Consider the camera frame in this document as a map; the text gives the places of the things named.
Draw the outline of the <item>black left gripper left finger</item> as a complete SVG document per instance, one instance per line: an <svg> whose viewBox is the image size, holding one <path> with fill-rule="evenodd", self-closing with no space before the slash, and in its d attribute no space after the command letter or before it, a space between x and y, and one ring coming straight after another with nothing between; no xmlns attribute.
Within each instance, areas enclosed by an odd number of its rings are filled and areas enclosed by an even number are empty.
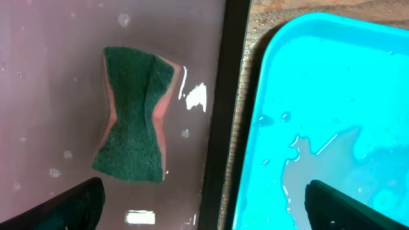
<svg viewBox="0 0 409 230"><path fill-rule="evenodd" d="M10 230L95 230L105 204L102 179L93 177L1 223Z"/></svg>

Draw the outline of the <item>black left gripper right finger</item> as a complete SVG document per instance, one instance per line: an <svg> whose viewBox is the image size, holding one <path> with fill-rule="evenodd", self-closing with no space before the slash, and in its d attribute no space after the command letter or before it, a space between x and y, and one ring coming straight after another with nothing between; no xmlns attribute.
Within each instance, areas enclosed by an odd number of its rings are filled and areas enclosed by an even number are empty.
<svg viewBox="0 0 409 230"><path fill-rule="evenodd" d="M304 206L312 230L408 230L320 180L306 185Z"/></svg>

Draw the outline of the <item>green and pink sponge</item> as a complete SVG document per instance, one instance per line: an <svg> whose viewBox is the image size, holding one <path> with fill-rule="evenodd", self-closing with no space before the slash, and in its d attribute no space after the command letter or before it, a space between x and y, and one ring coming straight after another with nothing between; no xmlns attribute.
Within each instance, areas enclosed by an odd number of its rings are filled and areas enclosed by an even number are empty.
<svg viewBox="0 0 409 230"><path fill-rule="evenodd" d="M130 47L106 46L103 52L107 122L92 168L125 182L160 183L164 117L181 66Z"/></svg>

